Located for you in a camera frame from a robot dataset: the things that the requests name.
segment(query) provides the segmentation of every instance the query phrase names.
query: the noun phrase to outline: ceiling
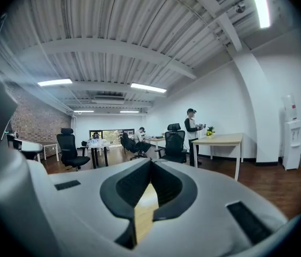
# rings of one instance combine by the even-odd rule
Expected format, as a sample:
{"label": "ceiling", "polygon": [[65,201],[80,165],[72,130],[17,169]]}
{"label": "ceiling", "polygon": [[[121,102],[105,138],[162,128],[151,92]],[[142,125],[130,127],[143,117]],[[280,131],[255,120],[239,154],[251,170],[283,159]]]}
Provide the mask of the ceiling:
{"label": "ceiling", "polygon": [[[245,5],[243,13],[236,5]],[[230,44],[259,30],[253,0],[15,0],[0,33],[0,72],[61,110],[146,112]],[[39,81],[71,78],[68,86]],[[99,105],[96,95],[125,98]]]}

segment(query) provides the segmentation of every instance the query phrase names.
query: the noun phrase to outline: brick wall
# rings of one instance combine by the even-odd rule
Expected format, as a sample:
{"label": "brick wall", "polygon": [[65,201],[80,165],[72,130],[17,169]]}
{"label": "brick wall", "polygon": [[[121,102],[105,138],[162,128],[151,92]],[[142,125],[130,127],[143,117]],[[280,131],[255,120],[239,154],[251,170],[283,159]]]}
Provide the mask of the brick wall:
{"label": "brick wall", "polygon": [[[8,83],[7,91],[15,98],[18,107],[11,118],[11,126],[20,139],[33,142],[57,142],[62,127],[71,127],[71,117],[43,103],[16,84]],[[46,156],[55,154],[46,148]]]}

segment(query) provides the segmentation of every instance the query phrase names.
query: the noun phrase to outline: corrugated metal ceiling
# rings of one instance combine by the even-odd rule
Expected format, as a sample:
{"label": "corrugated metal ceiling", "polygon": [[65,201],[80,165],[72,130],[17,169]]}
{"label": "corrugated metal ceiling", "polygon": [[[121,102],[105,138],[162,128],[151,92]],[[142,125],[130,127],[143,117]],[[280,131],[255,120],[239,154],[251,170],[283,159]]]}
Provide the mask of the corrugated metal ceiling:
{"label": "corrugated metal ceiling", "polygon": [[[252,0],[217,0],[227,11],[237,33],[258,30]],[[235,11],[243,1],[246,10]],[[138,82],[170,88],[182,74],[134,57],[102,52],[58,52],[19,61],[30,47],[55,40],[99,38],[122,41],[151,49],[194,69],[223,51],[230,39],[217,22],[207,26],[212,16],[196,0],[16,0],[7,11],[0,35],[0,52],[16,68],[39,80],[71,78],[117,84]],[[67,88],[49,89],[59,99],[86,99],[94,92]],[[122,93],[126,100],[153,101],[147,94]]]}

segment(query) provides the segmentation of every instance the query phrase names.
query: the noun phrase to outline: security camera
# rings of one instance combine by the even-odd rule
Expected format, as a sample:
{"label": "security camera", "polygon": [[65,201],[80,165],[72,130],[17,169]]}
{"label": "security camera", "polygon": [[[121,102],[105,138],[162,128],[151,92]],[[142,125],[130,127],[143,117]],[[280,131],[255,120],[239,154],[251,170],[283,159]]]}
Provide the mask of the security camera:
{"label": "security camera", "polygon": [[243,13],[245,11],[245,4],[240,2],[236,6],[236,12],[237,13]]}

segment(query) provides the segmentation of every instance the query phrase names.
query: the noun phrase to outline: potted plant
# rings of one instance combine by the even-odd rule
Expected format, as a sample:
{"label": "potted plant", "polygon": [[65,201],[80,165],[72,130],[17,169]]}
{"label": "potted plant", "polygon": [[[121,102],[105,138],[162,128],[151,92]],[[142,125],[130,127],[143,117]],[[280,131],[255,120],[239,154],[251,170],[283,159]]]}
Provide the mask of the potted plant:
{"label": "potted plant", "polygon": [[213,131],[213,130],[214,130],[213,126],[207,127],[207,131],[206,131],[207,138],[212,138],[213,137],[213,135],[215,133],[215,131]]}

